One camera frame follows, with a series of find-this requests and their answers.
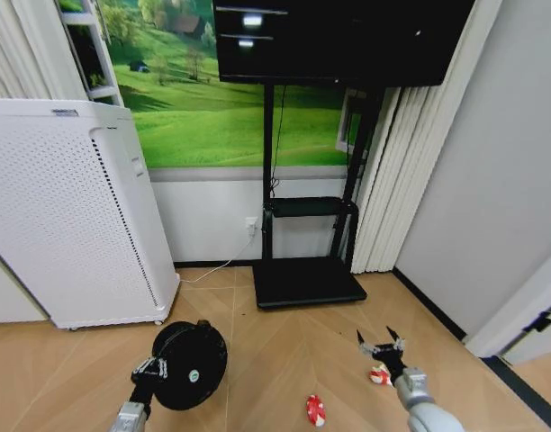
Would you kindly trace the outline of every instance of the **black disc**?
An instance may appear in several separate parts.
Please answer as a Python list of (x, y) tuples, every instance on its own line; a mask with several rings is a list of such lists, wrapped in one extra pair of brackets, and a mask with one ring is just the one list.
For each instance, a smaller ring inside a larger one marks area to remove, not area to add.
[(199, 405), (218, 388), (228, 363), (225, 341), (207, 321), (178, 321), (161, 330), (152, 354), (167, 361), (167, 379), (155, 391), (171, 410)]

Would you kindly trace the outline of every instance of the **red and white toy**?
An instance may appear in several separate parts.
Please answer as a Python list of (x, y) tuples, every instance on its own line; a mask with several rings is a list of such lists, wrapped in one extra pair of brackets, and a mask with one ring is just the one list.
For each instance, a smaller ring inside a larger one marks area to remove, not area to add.
[(326, 422), (326, 411), (317, 395), (313, 394), (308, 398), (307, 410), (310, 422), (318, 428), (322, 427)]
[(392, 385), (392, 380), (390, 379), (390, 373), (385, 367), (385, 364), (380, 363), (379, 366), (372, 367), (372, 370), (369, 373), (369, 379), (372, 382), (380, 385)]

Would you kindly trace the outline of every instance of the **television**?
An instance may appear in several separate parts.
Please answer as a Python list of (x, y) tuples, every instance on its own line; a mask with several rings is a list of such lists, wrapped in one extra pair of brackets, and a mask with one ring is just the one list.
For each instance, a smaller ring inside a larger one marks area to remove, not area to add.
[(474, 0), (213, 0), (220, 79), (441, 84)]

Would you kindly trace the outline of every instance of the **green field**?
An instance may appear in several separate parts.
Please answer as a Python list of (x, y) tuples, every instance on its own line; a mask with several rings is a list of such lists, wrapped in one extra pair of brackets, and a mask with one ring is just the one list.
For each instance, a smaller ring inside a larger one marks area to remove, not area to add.
[[(197, 11), (211, 20), (209, 0)], [(125, 105), (133, 112), (150, 167), (245, 167), (262, 160), (263, 88), (221, 83), (215, 49), (199, 40), (156, 30), (141, 20), (137, 3), (124, 4), (134, 17), (132, 44), (113, 41), (110, 54)], [(198, 79), (190, 77), (188, 51), (201, 56)], [(156, 73), (165, 58), (165, 74)], [(130, 71), (143, 60), (151, 73)], [(165, 75), (161, 85), (158, 77)], [(282, 88), (275, 92), (274, 135)], [(343, 94), (337, 90), (288, 87), (277, 163), (282, 166), (343, 165), (335, 150)]]

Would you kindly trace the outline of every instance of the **curtain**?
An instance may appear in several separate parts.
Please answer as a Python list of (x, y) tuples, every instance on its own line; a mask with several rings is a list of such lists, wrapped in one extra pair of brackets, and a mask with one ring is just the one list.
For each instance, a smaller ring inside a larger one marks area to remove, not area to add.
[(354, 273), (395, 266), (500, 5), (475, 1), (442, 85), (386, 93), (358, 196)]
[(0, 97), (87, 99), (54, 0), (0, 0)]

